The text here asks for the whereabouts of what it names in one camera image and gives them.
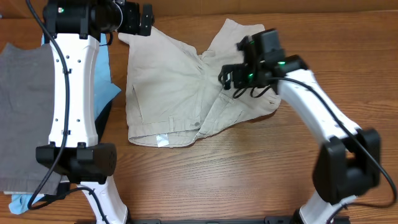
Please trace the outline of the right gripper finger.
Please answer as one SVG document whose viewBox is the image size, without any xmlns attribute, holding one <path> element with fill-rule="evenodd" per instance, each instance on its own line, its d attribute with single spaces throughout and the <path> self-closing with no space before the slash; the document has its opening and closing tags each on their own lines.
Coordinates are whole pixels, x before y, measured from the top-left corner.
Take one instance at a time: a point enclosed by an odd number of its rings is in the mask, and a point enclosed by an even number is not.
<svg viewBox="0 0 398 224">
<path fill-rule="evenodd" d="M 231 84 L 233 82 L 233 74 L 232 73 L 220 73 L 218 75 L 218 81 L 221 83 L 224 90 L 230 90 Z"/>
<path fill-rule="evenodd" d="M 222 78 L 224 76 L 227 76 L 227 74 L 233 72 L 235 69 L 236 69 L 236 64 L 223 65 L 219 77 Z"/>
</svg>

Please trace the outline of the beige shorts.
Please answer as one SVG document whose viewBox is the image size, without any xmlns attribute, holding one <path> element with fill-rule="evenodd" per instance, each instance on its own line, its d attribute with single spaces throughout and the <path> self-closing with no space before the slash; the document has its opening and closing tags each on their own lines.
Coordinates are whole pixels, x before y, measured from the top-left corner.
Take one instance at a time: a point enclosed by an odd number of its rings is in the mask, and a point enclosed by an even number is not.
<svg viewBox="0 0 398 224">
<path fill-rule="evenodd" d="M 184 147 L 243 121 L 273 113 L 280 98 L 268 90 L 233 98 L 218 81 L 223 65 L 242 63 L 236 44 L 264 30 L 227 19 L 209 48 L 196 48 L 158 29 L 150 36 L 119 34 L 129 46 L 126 118 L 131 143 L 150 147 Z"/>
</svg>

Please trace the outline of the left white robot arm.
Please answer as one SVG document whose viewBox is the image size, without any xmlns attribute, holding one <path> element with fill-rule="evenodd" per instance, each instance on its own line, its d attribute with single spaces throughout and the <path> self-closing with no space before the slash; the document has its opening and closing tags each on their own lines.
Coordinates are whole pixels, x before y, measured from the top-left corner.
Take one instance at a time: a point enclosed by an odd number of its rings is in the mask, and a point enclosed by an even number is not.
<svg viewBox="0 0 398 224">
<path fill-rule="evenodd" d="M 148 36 L 151 4 L 129 1 L 49 1 L 39 20 L 50 40 L 55 69 L 49 142 L 36 149 L 37 162 L 68 178 L 86 196 L 97 223 L 130 223 L 115 181 L 117 152 L 100 143 L 94 118 L 94 74 L 102 34 Z"/>
</svg>

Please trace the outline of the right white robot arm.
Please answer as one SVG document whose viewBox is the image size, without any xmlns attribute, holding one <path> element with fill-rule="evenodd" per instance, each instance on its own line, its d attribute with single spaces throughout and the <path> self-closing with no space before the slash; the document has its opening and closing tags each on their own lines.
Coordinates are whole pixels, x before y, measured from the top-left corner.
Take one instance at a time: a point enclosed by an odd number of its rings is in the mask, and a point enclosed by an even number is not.
<svg viewBox="0 0 398 224">
<path fill-rule="evenodd" d="M 272 89 L 300 116 L 320 146 L 312 174 L 315 192 L 291 217 L 265 223 L 349 223 L 336 214 L 379 185 L 381 138 L 345 116 L 317 83 L 299 55 L 286 56 L 275 29 L 245 36 L 236 44 L 240 64 L 224 65 L 218 76 L 225 90 Z"/>
</svg>

